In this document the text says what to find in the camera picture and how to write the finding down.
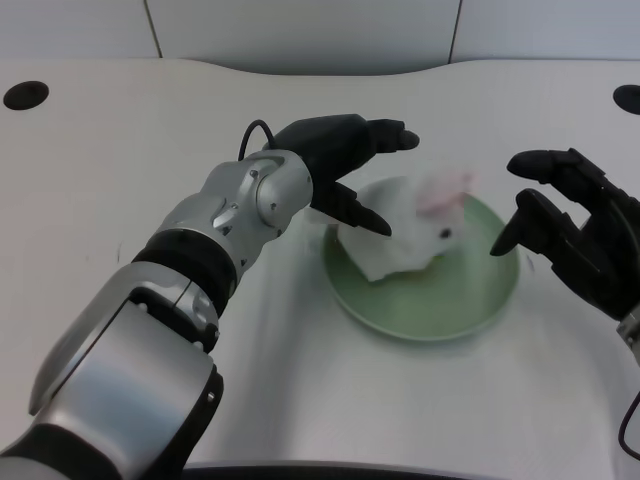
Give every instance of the table surface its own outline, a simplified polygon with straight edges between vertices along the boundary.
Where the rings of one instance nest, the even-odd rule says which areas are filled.
[[[345,183],[463,162],[474,193],[503,219],[532,186],[505,170],[522,150],[575,147],[638,192],[640,117],[620,110],[612,92],[639,82],[640,63],[484,61],[387,77],[279,77],[182,60],[37,61],[1,62],[0,72],[0,92],[25,80],[51,89],[33,110],[0,108],[2,445],[28,426],[31,384],[57,337],[167,212],[214,165],[236,158],[255,118],[274,131],[336,113],[405,120],[420,148],[379,156]],[[541,189],[578,223],[586,217]],[[192,461],[637,478],[615,435],[640,373],[615,324],[569,293],[545,259],[520,253],[520,284],[498,324],[416,345],[338,307],[320,235],[298,215],[231,300],[213,352],[225,396]]]

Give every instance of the plush bunny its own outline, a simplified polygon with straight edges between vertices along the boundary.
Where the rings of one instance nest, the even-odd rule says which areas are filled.
[[[443,171],[372,183],[358,192],[358,200],[382,215],[392,236],[340,224],[338,240],[370,282],[422,270],[460,241],[470,180],[466,173]]]

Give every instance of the robotic hand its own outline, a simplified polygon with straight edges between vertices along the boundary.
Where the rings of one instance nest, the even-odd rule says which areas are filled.
[[[244,157],[261,125],[269,149]],[[213,169],[54,346],[32,390],[29,430],[0,454],[0,478],[177,478],[222,396],[210,352],[218,318],[265,243],[311,206],[390,235],[336,183],[418,137],[358,115],[247,130],[240,161]]]
[[[574,149],[522,152],[507,169],[551,184],[591,216],[579,229],[540,192],[523,190],[516,197],[518,210],[491,254],[504,255],[521,244],[547,257],[552,270],[574,293],[620,321],[618,334],[640,365],[640,203]],[[625,432],[639,404],[640,393],[618,432],[620,446],[636,460],[640,454],[627,445]]]

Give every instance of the bunny ear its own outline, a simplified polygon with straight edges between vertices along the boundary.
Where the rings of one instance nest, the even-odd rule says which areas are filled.
[[[431,214],[460,205],[473,176],[452,170],[428,174],[416,189],[416,212]]]

